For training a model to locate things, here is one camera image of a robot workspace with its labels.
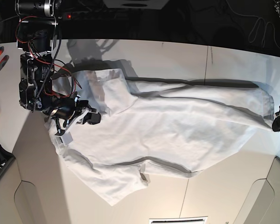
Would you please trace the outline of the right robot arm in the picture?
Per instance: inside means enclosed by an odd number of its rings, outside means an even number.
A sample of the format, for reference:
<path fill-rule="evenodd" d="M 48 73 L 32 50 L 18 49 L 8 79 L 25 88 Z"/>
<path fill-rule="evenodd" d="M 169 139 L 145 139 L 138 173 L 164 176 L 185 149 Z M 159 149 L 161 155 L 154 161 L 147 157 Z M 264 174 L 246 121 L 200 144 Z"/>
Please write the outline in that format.
<path fill-rule="evenodd" d="M 62 19 L 60 0 L 17 0 L 15 12 L 20 21 L 15 30 L 17 48 L 24 51 L 20 56 L 21 80 L 19 83 L 20 105 L 31 112 L 41 111 L 54 120 L 57 135 L 74 122 L 95 125 L 101 115 L 89 105 L 88 100 L 79 100 L 76 91 L 80 83 L 66 67 L 56 71 L 55 63 L 62 42 L 59 23 Z M 70 78 L 70 92 L 53 90 L 52 81 L 61 75 Z"/>

